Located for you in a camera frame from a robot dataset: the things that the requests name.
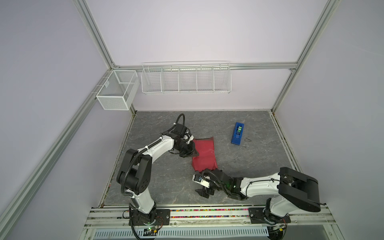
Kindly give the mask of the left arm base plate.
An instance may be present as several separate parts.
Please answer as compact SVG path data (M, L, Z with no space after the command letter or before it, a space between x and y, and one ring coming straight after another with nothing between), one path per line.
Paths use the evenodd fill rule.
M149 214L141 213L138 210L130 211L130 218L134 226L168 226L171 219L170 209L156 209Z

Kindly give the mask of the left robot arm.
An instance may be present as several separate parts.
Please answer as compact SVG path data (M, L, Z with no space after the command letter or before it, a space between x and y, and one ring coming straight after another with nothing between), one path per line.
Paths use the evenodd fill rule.
M144 222L152 223L156 218L156 203L148 189L153 163L165 153L181 158L199 155L185 119L185 115L180 114L173 126L162 132L154 142L138 150L129 149L124 155L117 173L117 183L121 185L121 194L131 198L134 215Z

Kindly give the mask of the dark red wrapping paper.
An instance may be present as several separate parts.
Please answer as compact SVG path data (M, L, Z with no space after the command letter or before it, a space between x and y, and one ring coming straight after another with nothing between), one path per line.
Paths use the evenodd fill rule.
M192 167L195 171L215 170L218 168L214 138L194 140L195 148L198 152L197 157L193 157Z

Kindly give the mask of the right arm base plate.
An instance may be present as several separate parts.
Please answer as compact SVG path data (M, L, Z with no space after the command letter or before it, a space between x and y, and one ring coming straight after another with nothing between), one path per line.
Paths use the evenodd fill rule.
M289 224L291 218L287 214L284 217L278 217L272 214L267 215L264 208L249 208L249 216L252 224Z

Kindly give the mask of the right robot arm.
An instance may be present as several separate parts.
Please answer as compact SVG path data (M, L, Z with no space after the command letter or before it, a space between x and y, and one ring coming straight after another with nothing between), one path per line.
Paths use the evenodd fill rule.
M252 223L290 223L289 214L293 211L321 211L318 181L288 167L259 178L232 178L219 169L206 169L196 173L193 181L202 186L196 191L204 198L214 195L215 191L222 191L230 199L238 201L255 196L269 196L264 208L249 209Z

